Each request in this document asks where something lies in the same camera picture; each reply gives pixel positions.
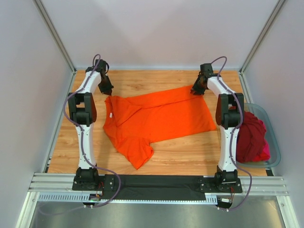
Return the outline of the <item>orange t shirt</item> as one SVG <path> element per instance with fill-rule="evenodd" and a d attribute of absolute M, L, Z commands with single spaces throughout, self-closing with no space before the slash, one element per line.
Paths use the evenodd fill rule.
<path fill-rule="evenodd" d="M 135 169 L 154 154 L 151 143 L 216 130 L 202 96 L 191 86 L 105 100 L 104 132 Z"/>

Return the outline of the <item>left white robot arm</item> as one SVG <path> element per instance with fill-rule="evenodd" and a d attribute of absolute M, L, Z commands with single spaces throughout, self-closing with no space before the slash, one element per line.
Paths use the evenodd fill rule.
<path fill-rule="evenodd" d="M 65 101 L 69 112 L 65 116 L 76 127 L 78 136 L 78 173 L 97 172 L 93 149 L 93 127 L 97 120 L 97 109 L 93 95 L 96 89 L 104 95 L 112 94 L 114 86 L 107 75 L 108 70 L 106 61 L 94 58 L 93 65 L 85 71 L 85 78 L 80 87 L 69 93 Z"/>

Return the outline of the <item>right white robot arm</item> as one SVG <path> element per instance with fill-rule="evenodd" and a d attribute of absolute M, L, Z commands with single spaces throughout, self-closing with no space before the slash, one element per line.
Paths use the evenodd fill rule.
<path fill-rule="evenodd" d="M 244 95 L 232 90 L 223 81 L 220 74 L 214 73 L 211 63 L 200 65 L 200 71 L 191 93 L 203 95 L 206 90 L 212 91 L 217 97 L 215 119 L 221 133 L 218 173 L 222 176 L 236 176 L 235 156 L 237 136 L 244 119 Z"/>

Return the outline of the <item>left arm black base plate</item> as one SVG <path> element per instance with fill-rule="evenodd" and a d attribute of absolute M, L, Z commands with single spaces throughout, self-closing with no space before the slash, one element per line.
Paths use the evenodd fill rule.
<path fill-rule="evenodd" d="M 101 176 L 75 176 L 73 180 L 72 190 L 77 191 L 93 191 L 117 190 L 119 180 L 115 175 L 101 175 Z"/>

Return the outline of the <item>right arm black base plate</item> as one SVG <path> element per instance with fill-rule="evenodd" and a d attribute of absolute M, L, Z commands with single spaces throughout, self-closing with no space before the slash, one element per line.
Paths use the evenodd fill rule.
<path fill-rule="evenodd" d="M 200 177 L 199 189 L 203 193 L 242 193 L 240 178 L 230 182 L 220 182 L 215 177 Z"/>

